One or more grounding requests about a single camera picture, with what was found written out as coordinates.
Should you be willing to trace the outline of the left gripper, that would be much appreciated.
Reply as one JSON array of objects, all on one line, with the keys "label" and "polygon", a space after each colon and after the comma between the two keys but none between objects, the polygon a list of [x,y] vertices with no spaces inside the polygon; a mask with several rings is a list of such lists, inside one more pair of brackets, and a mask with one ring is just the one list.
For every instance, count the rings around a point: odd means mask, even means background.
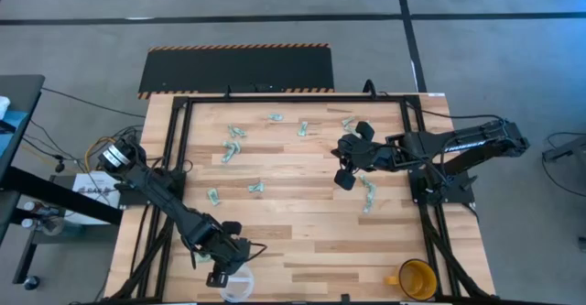
[{"label": "left gripper", "polygon": [[216,234],[208,243],[208,252],[214,261],[212,272],[206,279],[209,288],[225,288],[229,275],[235,273],[251,253],[251,242],[237,236],[243,229],[241,223],[225,221],[222,228],[226,234]]}]

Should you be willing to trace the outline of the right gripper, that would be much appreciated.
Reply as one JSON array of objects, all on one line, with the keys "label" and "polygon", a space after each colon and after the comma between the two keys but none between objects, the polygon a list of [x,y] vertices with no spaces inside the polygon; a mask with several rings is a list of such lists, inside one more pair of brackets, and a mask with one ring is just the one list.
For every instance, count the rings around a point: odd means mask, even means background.
[{"label": "right gripper", "polygon": [[[384,144],[372,142],[374,138],[374,129],[366,121],[360,121],[356,127],[355,132],[360,135],[358,136],[343,136],[337,142],[337,147],[331,151],[341,165],[334,176],[334,183],[345,191],[351,191],[353,189],[356,178],[353,173],[359,169],[366,172],[371,172],[377,169],[385,169],[388,165],[390,158],[389,149]],[[355,142],[369,142],[370,151],[367,154],[363,154],[355,158],[354,160],[348,160],[345,158],[339,150],[338,143],[341,140]]]}]

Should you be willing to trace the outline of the clear plastic cup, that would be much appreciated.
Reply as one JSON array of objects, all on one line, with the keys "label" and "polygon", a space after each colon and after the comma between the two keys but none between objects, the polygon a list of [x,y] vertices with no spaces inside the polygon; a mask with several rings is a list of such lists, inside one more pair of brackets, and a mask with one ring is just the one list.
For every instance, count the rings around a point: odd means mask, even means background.
[{"label": "clear plastic cup", "polygon": [[242,265],[228,277],[226,286],[220,290],[221,297],[231,303],[247,300],[253,293],[255,277],[248,265]]}]

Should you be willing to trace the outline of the black box device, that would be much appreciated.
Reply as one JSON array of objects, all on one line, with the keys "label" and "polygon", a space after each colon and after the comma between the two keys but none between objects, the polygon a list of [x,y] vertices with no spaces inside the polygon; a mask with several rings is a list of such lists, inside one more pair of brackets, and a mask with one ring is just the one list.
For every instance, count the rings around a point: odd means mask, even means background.
[{"label": "black box device", "polygon": [[279,89],[273,85],[270,85],[270,84],[247,83],[247,84],[228,85],[226,92],[227,93],[278,93]]}]

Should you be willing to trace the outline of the yellow mug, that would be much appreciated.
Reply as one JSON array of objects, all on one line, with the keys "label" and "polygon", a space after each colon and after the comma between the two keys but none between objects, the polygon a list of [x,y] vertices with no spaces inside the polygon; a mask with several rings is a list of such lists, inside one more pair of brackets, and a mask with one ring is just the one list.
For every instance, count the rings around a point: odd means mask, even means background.
[{"label": "yellow mug", "polygon": [[439,282],[434,269],[420,259],[409,259],[396,272],[384,278],[386,285],[399,287],[412,300],[426,301],[434,297]]}]

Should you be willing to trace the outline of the black hazard-striped floor mat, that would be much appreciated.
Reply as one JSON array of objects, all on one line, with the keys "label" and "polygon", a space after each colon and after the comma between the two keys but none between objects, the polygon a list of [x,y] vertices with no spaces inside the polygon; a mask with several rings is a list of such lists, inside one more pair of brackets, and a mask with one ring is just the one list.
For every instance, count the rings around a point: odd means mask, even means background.
[{"label": "black hazard-striped floor mat", "polygon": [[270,84],[279,93],[335,91],[327,43],[156,46],[149,49],[137,97],[225,93],[228,85]]}]

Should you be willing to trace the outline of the white printed paper sheet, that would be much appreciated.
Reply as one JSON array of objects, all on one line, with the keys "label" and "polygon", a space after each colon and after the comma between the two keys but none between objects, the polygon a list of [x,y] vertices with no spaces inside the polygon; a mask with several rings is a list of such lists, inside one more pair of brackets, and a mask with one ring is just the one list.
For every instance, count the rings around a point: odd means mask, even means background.
[{"label": "white printed paper sheet", "polygon": [[[117,183],[118,181],[110,177],[106,172],[93,171],[85,174],[78,173],[73,182],[72,189],[87,198],[117,209],[120,201],[120,191],[114,186]],[[65,212],[65,220],[70,223],[83,225],[106,224],[104,221],[70,210]]]}]

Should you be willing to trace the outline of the clear glass jar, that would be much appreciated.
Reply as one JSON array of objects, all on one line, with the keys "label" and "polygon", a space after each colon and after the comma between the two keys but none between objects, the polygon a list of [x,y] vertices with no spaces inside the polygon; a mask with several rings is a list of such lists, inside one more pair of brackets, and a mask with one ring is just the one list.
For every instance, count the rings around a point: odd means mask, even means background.
[{"label": "clear glass jar", "polygon": [[61,234],[64,225],[64,220],[60,216],[45,216],[39,221],[40,231],[48,236]]}]

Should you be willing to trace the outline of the black equipment stand foot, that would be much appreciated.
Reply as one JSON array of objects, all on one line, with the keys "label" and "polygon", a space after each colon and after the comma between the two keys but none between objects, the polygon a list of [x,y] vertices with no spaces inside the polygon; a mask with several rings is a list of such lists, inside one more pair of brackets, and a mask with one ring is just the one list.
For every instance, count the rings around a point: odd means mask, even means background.
[{"label": "black equipment stand foot", "polygon": [[575,157],[581,164],[586,166],[586,135],[579,135],[570,142],[542,153],[542,157],[546,162],[553,162],[559,158],[570,156]]}]

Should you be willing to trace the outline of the blue flat item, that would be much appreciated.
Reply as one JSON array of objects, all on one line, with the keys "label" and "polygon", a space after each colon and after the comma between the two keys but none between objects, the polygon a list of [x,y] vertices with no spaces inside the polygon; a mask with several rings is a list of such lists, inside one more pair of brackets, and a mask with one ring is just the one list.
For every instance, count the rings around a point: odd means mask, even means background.
[{"label": "blue flat item", "polygon": [[28,113],[22,111],[5,112],[3,119],[0,120],[0,157],[27,116]]}]

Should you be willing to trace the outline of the black side desk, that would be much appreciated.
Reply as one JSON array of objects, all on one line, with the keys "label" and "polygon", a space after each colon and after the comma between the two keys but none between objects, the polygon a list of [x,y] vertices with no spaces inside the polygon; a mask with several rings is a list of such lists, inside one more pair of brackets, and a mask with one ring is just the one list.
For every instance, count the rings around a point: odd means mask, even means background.
[{"label": "black side desk", "polygon": [[[37,229],[29,230],[25,249],[13,277],[13,282],[23,286],[26,290],[36,289],[40,284],[38,277],[28,274],[38,245],[90,240],[92,238],[99,240],[101,233],[113,229],[122,220],[121,210],[87,198],[53,181],[43,180],[12,165],[17,149],[24,139],[27,126],[31,121],[31,116],[38,105],[44,81],[45,77],[37,74],[0,75],[0,96],[8,97],[11,102],[8,110],[28,113],[11,139],[8,148],[0,157],[0,245],[4,241],[10,225],[21,225],[22,220],[26,218],[38,220]],[[41,215],[25,211],[23,205],[26,202],[42,202],[51,209],[51,214]],[[70,223],[65,220],[67,210],[104,221],[106,224]],[[63,218],[65,225],[61,234],[48,236],[40,231],[39,221],[45,216]]]}]

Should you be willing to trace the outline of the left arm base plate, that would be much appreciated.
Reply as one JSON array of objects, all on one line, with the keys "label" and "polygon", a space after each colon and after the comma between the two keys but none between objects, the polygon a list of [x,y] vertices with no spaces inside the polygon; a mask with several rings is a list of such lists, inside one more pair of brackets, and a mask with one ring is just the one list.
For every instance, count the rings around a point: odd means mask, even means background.
[{"label": "left arm base plate", "polygon": [[179,198],[183,188],[173,182],[149,182],[143,187],[132,188],[126,183],[117,183],[114,188],[120,192],[119,203],[122,205],[153,204],[156,207],[164,205],[166,198],[173,195]]}]

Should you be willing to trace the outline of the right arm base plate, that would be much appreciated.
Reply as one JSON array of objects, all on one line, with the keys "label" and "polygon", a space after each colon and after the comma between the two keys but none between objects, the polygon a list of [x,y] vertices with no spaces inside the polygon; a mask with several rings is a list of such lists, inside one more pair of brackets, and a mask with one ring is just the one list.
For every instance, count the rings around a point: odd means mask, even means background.
[{"label": "right arm base plate", "polygon": [[472,203],[472,184],[477,177],[470,177],[467,171],[441,177],[432,168],[413,169],[407,174],[412,199],[430,206],[442,203]]}]

